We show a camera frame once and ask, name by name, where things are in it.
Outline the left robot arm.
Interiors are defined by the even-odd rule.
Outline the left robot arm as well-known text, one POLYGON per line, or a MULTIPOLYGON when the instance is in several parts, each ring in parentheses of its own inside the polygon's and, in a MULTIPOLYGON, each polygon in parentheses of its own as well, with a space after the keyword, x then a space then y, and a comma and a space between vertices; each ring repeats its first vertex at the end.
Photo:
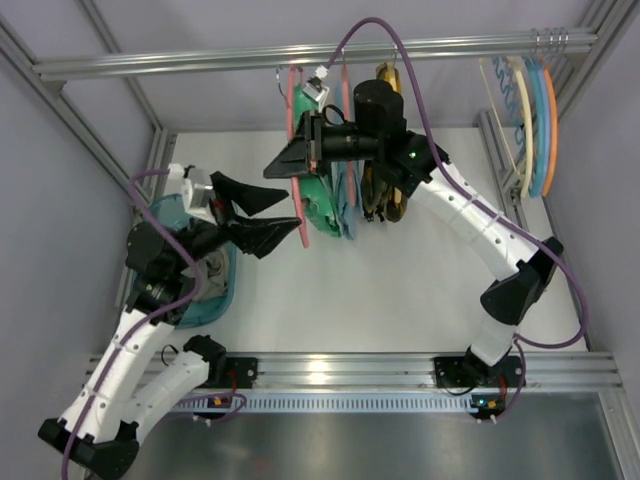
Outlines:
POLYGON ((245 184, 195 166, 172 163, 140 172, 131 178, 129 191, 143 217, 127 237, 126 265, 135 281, 91 377, 73 403, 59 417, 45 420, 38 432, 61 453, 63 479, 72 463, 101 479, 122 478, 154 427, 188 393, 225 375, 225 347, 208 335, 195 335, 162 373, 139 384, 202 290, 199 261, 228 243, 263 258, 301 223, 297 217, 260 215, 286 199, 286 190, 245 184), (180 181, 187 225, 169 229, 150 211, 137 184, 151 176, 180 181))

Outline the green tie-dye trousers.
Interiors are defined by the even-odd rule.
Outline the green tie-dye trousers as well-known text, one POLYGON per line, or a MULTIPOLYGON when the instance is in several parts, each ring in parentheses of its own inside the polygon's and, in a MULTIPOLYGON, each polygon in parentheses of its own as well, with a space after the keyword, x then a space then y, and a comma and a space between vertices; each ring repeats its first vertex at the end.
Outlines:
MULTIPOLYGON (((297 131, 304 112, 315 110, 317 104, 302 92, 301 85, 295 85, 292 93, 293 132, 297 131)), ((300 177, 298 180, 300 198, 306 219, 321 233, 333 238, 341 238, 342 232, 337 217, 335 195, 327 176, 300 177)))

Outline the pink hanger with green trousers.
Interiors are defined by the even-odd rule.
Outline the pink hanger with green trousers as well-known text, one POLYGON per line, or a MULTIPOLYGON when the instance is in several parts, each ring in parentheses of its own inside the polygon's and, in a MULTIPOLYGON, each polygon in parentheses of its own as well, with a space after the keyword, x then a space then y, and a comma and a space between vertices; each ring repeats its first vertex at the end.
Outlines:
MULTIPOLYGON (((291 140, 294 136, 294 90, 295 90, 295 81, 296 75, 301 72, 302 69, 295 66, 277 66, 275 71, 275 78, 279 93, 283 97, 286 106, 286 130, 287 137, 291 140)), ((297 177, 293 177, 290 180, 291 183, 291 194, 294 203, 295 214, 300 220, 300 225, 298 226, 298 232, 301 244, 304 248, 308 248, 309 243, 309 235, 306 224, 306 217, 304 212, 304 206, 302 202, 302 198, 300 195, 300 186, 299 180, 297 177)))

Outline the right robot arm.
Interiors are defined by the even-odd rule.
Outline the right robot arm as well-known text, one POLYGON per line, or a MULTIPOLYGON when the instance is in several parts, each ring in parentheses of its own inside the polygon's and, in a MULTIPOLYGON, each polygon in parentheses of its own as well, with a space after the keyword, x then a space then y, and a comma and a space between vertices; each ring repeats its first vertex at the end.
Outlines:
POLYGON ((441 374, 442 388, 493 384, 530 307, 550 283, 564 247, 555 237, 526 240, 499 212, 481 208, 482 196, 461 186, 459 170, 425 134, 408 129, 404 101, 383 80, 353 92, 355 118, 334 124, 307 111, 293 138, 264 169, 267 179, 310 177, 335 162, 363 160, 387 184, 427 208, 484 261, 494 280, 482 293, 485 311, 476 338, 456 366, 441 374))

